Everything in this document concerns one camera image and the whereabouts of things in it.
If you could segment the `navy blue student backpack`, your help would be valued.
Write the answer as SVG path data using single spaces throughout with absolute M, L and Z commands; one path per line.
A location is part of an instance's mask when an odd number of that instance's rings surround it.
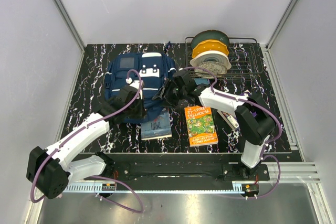
M 160 52 L 130 52 L 118 55 L 107 68 L 104 78 L 104 98 L 111 99 L 118 95 L 127 85 L 127 78 L 133 81 L 141 78 L 144 83 L 142 95 L 146 115 L 142 118 L 129 116 L 124 123 L 141 124 L 156 119 L 162 111 L 161 101 L 152 98 L 164 85 L 165 80 L 172 79 L 176 72 L 175 61 Z

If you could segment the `purple paperback book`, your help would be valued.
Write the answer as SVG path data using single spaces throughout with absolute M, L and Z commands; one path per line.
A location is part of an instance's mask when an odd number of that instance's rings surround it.
M 239 124 L 233 115 L 220 110 L 218 110 L 217 112 L 224 119 L 224 121 L 231 127 L 232 130 L 235 131 L 239 129 Z

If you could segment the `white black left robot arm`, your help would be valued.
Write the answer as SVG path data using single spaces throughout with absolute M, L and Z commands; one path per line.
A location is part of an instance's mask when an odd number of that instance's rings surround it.
M 98 105 L 64 138 L 47 148 L 37 146 L 30 151 L 26 177 L 32 183 L 32 202 L 38 202 L 34 197 L 35 189 L 39 189 L 48 199 L 54 199 L 71 182 L 96 175 L 107 180 L 113 175 L 112 165 L 102 154 L 78 162 L 74 158 L 90 143 L 107 133 L 113 124 L 121 123 L 132 115 L 145 114 L 143 86 L 143 81 L 139 80 L 125 85 L 117 95 Z

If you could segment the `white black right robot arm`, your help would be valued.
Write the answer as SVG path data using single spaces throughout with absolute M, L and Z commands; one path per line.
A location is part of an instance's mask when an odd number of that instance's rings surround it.
M 234 95 L 215 89 L 213 84 L 196 84 L 188 70 L 183 69 L 173 74 L 172 79 L 165 80 L 152 98 L 163 106 L 177 106 L 183 99 L 191 104 L 235 115 L 245 139 L 238 167 L 239 176 L 244 180 L 256 176 L 266 144 L 281 136 L 279 120 L 269 111 L 262 96 L 257 93 L 250 96 Z

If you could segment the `dark blue 1984 book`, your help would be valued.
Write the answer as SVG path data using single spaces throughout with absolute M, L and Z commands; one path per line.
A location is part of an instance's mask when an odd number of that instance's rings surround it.
M 141 140 L 143 141 L 171 136 L 170 114 L 167 109 L 162 110 L 154 120 L 141 124 Z

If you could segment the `orange treehouse book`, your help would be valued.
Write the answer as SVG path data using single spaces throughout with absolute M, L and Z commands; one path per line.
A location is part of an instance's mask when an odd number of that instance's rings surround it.
M 218 143 L 210 107 L 190 106 L 184 108 L 189 144 L 191 147 Z

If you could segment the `white plate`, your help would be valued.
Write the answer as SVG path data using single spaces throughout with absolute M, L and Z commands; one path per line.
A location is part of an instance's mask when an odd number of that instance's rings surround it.
M 228 55 L 216 50 L 208 50 L 198 54 L 190 61 L 190 65 L 192 67 L 198 67 L 203 62 L 218 62 L 223 64 L 227 69 L 232 67 Z

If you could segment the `speckled grey plate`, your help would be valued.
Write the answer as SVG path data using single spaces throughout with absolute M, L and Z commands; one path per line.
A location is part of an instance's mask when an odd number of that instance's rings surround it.
M 225 75 L 228 69 L 220 62 L 208 61 L 200 63 L 194 71 L 198 76 L 214 79 L 214 76 L 219 78 Z

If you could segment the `yellow plate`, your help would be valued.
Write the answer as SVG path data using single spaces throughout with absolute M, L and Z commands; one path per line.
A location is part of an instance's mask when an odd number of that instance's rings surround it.
M 192 58 L 196 58 L 199 54 L 204 53 L 206 51 L 219 51 L 228 56 L 229 51 L 227 46 L 219 40 L 208 39 L 205 41 L 201 41 L 196 45 L 196 47 L 192 51 Z

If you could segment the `dark green plate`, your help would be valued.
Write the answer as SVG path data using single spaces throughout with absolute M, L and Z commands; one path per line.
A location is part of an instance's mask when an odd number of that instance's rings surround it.
M 206 40 L 218 40 L 225 45 L 229 45 L 229 37 L 222 31 L 219 30 L 206 30 L 198 33 L 196 36 L 193 37 L 191 41 L 191 48 L 194 49 L 199 43 L 206 41 Z

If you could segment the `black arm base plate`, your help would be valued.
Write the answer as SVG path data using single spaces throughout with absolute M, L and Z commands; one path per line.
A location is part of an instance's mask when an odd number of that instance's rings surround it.
M 270 180 L 268 167 L 265 164 L 249 169 L 241 163 L 219 162 L 116 162 L 111 177 L 119 180 L 148 177 L 205 177 L 230 182 L 267 182 Z

